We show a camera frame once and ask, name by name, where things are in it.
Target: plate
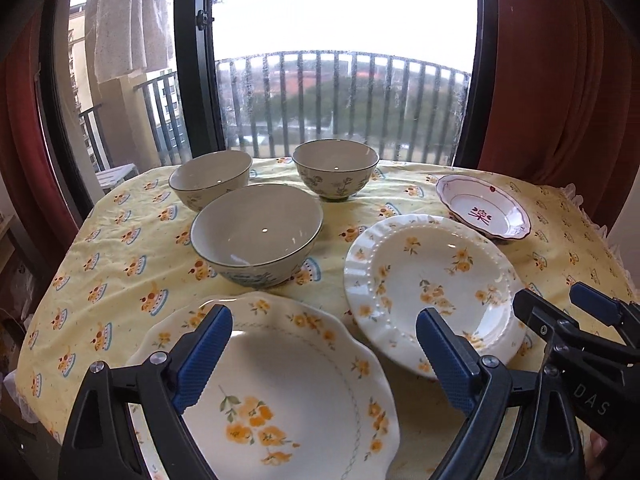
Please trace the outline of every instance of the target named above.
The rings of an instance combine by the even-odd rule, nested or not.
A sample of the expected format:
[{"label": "plate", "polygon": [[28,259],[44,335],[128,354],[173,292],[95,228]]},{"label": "plate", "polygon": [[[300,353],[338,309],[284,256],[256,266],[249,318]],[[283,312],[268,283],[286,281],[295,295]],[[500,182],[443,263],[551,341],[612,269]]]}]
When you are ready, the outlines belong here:
[{"label": "plate", "polygon": [[415,321],[434,306],[479,354],[507,363],[524,323],[511,302],[523,288],[498,248],[448,218],[401,215],[366,229],[347,254],[344,288],[367,338],[399,365],[435,378],[415,337]]},{"label": "plate", "polygon": [[[399,445],[391,389],[371,350],[335,317],[263,292],[207,298],[149,330],[127,365],[169,351],[221,303],[234,330],[184,421],[220,480],[383,480]],[[152,478],[166,473],[130,405]]]},{"label": "plate", "polygon": [[450,174],[438,181],[436,191],[453,214],[489,236],[521,240],[531,232],[531,222],[524,208],[489,182]]}]

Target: red curtain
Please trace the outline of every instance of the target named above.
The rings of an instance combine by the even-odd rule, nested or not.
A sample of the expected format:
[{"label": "red curtain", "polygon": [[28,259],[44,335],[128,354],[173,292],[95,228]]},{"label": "red curtain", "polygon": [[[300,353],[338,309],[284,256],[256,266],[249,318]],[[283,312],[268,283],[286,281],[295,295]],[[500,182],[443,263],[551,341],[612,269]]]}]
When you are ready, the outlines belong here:
[{"label": "red curtain", "polygon": [[15,211],[51,269],[78,232],[49,162],[34,76],[39,18],[26,25],[0,64],[0,173]]},{"label": "red curtain", "polygon": [[601,0],[498,0],[495,89],[479,169],[573,182],[612,227],[640,164],[640,57]]}]

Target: window latch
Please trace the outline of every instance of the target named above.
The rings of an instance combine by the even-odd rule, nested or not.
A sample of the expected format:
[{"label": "window latch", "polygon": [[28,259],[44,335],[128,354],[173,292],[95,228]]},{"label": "window latch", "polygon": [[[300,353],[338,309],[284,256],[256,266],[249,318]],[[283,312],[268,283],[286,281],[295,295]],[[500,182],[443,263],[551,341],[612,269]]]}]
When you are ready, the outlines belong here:
[{"label": "window latch", "polygon": [[204,30],[209,24],[209,15],[204,10],[199,10],[196,14],[196,26],[198,30]]}]

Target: metal railing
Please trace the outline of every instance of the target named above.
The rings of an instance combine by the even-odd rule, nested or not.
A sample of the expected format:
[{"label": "metal railing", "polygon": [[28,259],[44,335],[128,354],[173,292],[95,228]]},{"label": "metal railing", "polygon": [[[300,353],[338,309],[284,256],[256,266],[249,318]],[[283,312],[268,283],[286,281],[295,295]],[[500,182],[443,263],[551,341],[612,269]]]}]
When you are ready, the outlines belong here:
[{"label": "metal railing", "polygon": [[183,164],[191,160],[191,147],[184,126],[176,75],[175,72],[168,72],[134,86],[134,90],[142,90],[146,116],[154,136],[156,150],[164,166]]},{"label": "metal railing", "polygon": [[100,122],[100,115],[98,113],[98,108],[101,106],[101,104],[97,104],[91,108],[87,108],[87,110],[80,112],[78,117],[80,119],[80,125],[84,130],[84,134],[89,141],[87,149],[91,147],[96,164],[98,165],[98,170],[104,171],[108,168],[113,168],[113,159],[111,158],[111,153],[109,152],[107,143],[102,142],[102,123]]},{"label": "metal railing", "polygon": [[305,50],[216,62],[227,148],[288,156],[346,138],[381,158],[450,164],[470,74],[406,57]]}]

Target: screw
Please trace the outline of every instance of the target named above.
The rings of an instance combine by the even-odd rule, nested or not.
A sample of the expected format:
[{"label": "screw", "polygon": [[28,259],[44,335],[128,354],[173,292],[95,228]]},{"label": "screw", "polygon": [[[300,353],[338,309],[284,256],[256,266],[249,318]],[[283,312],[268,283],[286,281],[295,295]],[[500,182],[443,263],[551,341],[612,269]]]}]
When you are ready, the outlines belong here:
[{"label": "screw", "polygon": [[153,354],[151,354],[149,360],[153,365],[162,364],[166,361],[166,354],[164,352],[154,352]]},{"label": "screw", "polygon": [[500,364],[500,360],[492,355],[485,355],[482,356],[482,364],[487,368],[497,368]]},{"label": "screw", "polygon": [[548,376],[551,376],[551,377],[557,377],[558,374],[560,373],[560,370],[558,370],[553,365],[545,365],[544,369],[545,369],[545,374],[547,374]]},{"label": "screw", "polygon": [[104,362],[102,361],[95,361],[93,363],[91,363],[91,365],[89,366],[89,371],[92,374],[97,374],[98,372],[100,372],[102,369],[104,368]]}]

